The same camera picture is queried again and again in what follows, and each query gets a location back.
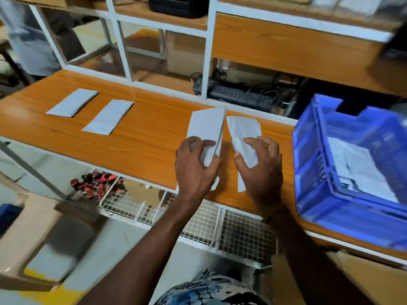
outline wooden desk surface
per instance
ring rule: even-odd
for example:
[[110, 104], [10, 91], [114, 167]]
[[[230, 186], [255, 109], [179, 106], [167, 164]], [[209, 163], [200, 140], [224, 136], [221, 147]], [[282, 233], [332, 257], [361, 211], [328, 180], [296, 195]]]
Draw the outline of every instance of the wooden desk surface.
[[[78, 88], [100, 93], [73, 118], [45, 114]], [[112, 99], [134, 102], [112, 134], [81, 131]], [[210, 106], [62, 70], [0, 100], [0, 136], [175, 189], [175, 151], [186, 138], [192, 111], [205, 108]], [[228, 111], [227, 115], [242, 114]], [[284, 173], [282, 197], [305, 230], [407, 260], [406, 252], [373, 246], [299, 218], [295, 211], [293, 127], [257, 120], [263, 135], [280, 144]], [[237, 192], [234, 149], [227, 126], [223, 131], [221, 158], [220, 182], [207, 198], [255, 214], [247, 193]]]

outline wrist bracelet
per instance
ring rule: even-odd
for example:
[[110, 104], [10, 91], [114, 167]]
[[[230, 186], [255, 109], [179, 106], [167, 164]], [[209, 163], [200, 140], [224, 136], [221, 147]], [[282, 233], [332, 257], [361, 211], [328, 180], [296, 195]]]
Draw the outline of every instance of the wrist bracelet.
[[276, 213], [279, 212], [279, 211], [286, 210], [286, 209], [288, 209], [287, 205], [281, 203], [278, 207], [276, 207], [276, 209], [274, 209], [274, 210], [269, 214], [269, 216], [267, 216], [267, 218], [266, 218], [265, 220], [263, 219], [263, 222], [264, 222], [265, 224], [267, 224], [267, 223], [270, 221], [272, 215], [276, 214]]

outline blue patterned clothing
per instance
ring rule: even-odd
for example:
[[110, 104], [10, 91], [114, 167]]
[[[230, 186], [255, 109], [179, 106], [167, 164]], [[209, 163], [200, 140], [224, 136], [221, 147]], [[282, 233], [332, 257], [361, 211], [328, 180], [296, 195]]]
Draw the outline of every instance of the blue patterned clothing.
[[155, 305], [267, 305], [242, 282], [205, 270], [192, 281], [177, 285]]

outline white shelf rack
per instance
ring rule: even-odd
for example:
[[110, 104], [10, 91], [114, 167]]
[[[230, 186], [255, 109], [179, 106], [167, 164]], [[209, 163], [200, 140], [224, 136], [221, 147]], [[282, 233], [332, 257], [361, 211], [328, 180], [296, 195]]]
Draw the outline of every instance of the white shelf rack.
[[[229, 4], [229, 3], [223, 3], [223, 2], [219, 2], [218, 0], [210, 0], [207, 29], [200, 30], [200, 29], [189, 28], [189, 27], [184, 27], [184, 26], [175, 25], [175, 24], [168, 24], [168, 23], [163, 23], [163, 22], [159, 22], [159, 21], [142, 19], [142, 18], [138, 18], [138, 17], [119, 14], [115, 11], [115, 7], [114, 7], [115, 2], [114, 1], [115, 0], [106, 0], [108, 11], [86, 9], [86, 8], [79, 8], [79, 7], [69, 8], [69, 10], [76, 12], [76, 13], [80, 13], [80, 14], [84, 14], [84, 15], [99, 16], [102, 19], [102, 24], [103, 24], [103, 27], [105, 30], [105, 35], [106, 35], [107, 41], [108, 41], [108, 45], [101, 47], [98, 51], [93, 52], [91, 54], [84, 54], [83, 56], [80, 56], [79, 58], [69, 61], [69, 62], [66, 60], [64, 54], [62, 53], [62, 49], [59, 46], [58, 41], [55, 39], [55, 36], [53, 35], [47, 21], [45, 20], [45, 17], [42, 14], [41, 8], [36, 7], [34, 5], [30, 6], [35, 17], [38, 20], [39, 25], [43, 29], [48, 41], [50, 42], [51, 47], [53, 48], [54, 53], [57, 56], [57, 58], [61, 64], [61, 67], [63, 69], [66, 69], [69, 71], [75, 71], [78, 73], [97, 77], [97, 78], [104, 79], [104, 80], [114, 81], [114, 82], [121, 83], [124, 85], [129, 85], [132, 87], [137, 87], [137, 88], [144, 89], [147, 91], [152, 91], [152, 92], [162, 93], [162, 94], [166, 94], [166, 95], [170, 95], [170, 96], [174, 96], [174, 97], [179, 97], [179, 98], [182, 98], [185, 100], [190, 100], [193, 102], [206, 103], [208, 105], [212, 105], [215, 107], [226, 107], [227, 109], [232, 110], [232, 111], [243, 112], [248, 115], [261, 117], [264, 119], [269, 119], [272, 121], [286, 123], [286, 124], [290, 124], [290, 125], [295, 125], [297, 121], [287, 118], [287, 117], [273, 115], [273, 114], [267, 113], [267, 112], [257, 111], [257, 110], [246, 108], [246, 107], [240, 107], [240, 106], [237, 106], [234, 104], [226, 104], [226, 103], [216, 101], [216, 100], [207, 100], [208, 79], [209, 79], [209, 75], [210, 75], [209, 70], [210, 70], [210, 64], [211, 64], [211, 59], [212, 59], [212, 56], [211, 56], [212, 42], [213, 42], [213, 34], [214, 34], [215, 20], [216, 20], [217, 12], [226, 13], [226, 14], [230, 14], [230, 15], [237, 15], [237, 16], [242, 16], [242, 17], [247, 17], [247, 18], [252, 18], [252, 19], [277, 22], [280, 24], [292, 25], [292, 26], [301, 27], [301, 28], [308, 28], [308, 29], [313, 29], [313, 30], [318, 30], [318, 31], [323, 31], [323, 32], [329, 32], [329, 33], [333, 33], [333, 34], [352, 36], [352, 37], [373, 40], [373, 41], [378, 41], [378, 42], [387, 42], [388, 39], [392, 35], [390, 32], [374, 30], [374, 29], [369, 29], [369, 28], [364, 28], [364, 27], [359, 27], [359, 26], [354, 26], [354, 25], [345, 25], [345, 24], [339, 24], [339, 23], [334, 23], [334, 22], [330, 22], [330, 21], [323, 21], [323, 20], [317, 20], [317, 19], [312, 19], [312, 18], [282, 14], [282, 13], [278, 13], [278, 12], [270, 12], [270, 11], [266, 11], [266, 10], [260, 10], [260, 9], [249, 8], [249, 7], [244, 7], [244, 6], [239, 6], [239, 5]], [[95, 56], [95, 54], [100, 53], [100, 52], [106, 50], [107, 48], [113, 46], [111, 43], [111, 40], [110, 40], [109, 31], [107, 30], [107, 27], [106, 27], [106, 23], [103, 22], [104, 19], [109, 19], [112, 22], [114, 36], [117, 39], [117, 45], [115, 45], [115, 47], [117, 47], [120, 52], [120, 56], [121, 56], [121, 60], [123, 63], [123, 68], [124, 68], [126, 77], [119, 77], [119, 76], [102, 73], [102, 72], [98, 72], [98, 71], [95, 71], [92, 69], [86, 69], [86, 68], [77, 66], [78, 63], [83, 62], [83, 61]], [[204, 63], [203, 63], [203, 81], [202, 81], [201, 96], [192, 95], [192, 94], [188, 94], [188, 93], [181, 92], [181, 91], [176, 91], [173, 89], [168, 89], [165, 87], [159, 87], [159, 86], [151, 85], [151, 84], [140, 82], [140, 81], [133, 81], [132, 70], [129, 65], [128, 56], [127, 56], [128, 47], [125, 47], [125, 45], [124, 45], [123, 32], [122, 32], [121, 24], [120, 24], [121, 21], [158, 28], [160, 30], [160, 32], [162, 32], [162, 30], [170, 30], [170, 31], [174, 31], [174, 32], [179, 32], [179, 33], [184, 33], [184, 34], [188, 34], [188, 35], [194, 35], [194, 36], [199, 36], [199, 37], [205, 38], [206, 44], [205, 44]], [[164, 43], [162, 42], [163, 38], [164, 38], [163, 36], [160, 36], [161, 48], [164, 45]], [[150, 51], [137, 50], [137, 52], [140, 54], [151, 55]]]
[[[68, 202], [150, 230], [176, 196], [166, 191], [158, 208], [134, 201], [126, 190], [111, 193], [108, 189], [100, 202], [96, 198], [88, 200], [85, 193], [75, 194]], [[202, 202], [178, 240], [259, 269], [268, 267], [271, 255], [277, 254], [276, 239], [260, 217], [207, 200]]]

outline hand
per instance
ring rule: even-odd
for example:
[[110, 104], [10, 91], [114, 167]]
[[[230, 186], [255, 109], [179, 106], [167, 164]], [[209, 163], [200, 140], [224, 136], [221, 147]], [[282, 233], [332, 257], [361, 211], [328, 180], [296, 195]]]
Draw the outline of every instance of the hand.
[[244, 138], [243, 141], [256, 151], [258, 164], [248, 168], [240, 153], [235, 156], [235, 164], [256, 208], [264, 218], [268, 218], [282, 206], [280, 149], [277, 142], [267, 137]]
[[204, 167], [201, 154], [205, 147], [215, 146], [215, 141], [201, 140], [191, 136], [185, 139], [176, 151], [176, 177], [180, 188], [179, 196], [187, 203], [199, 204], [217, 177], [222, 161], [214, 155], [209, 167]]

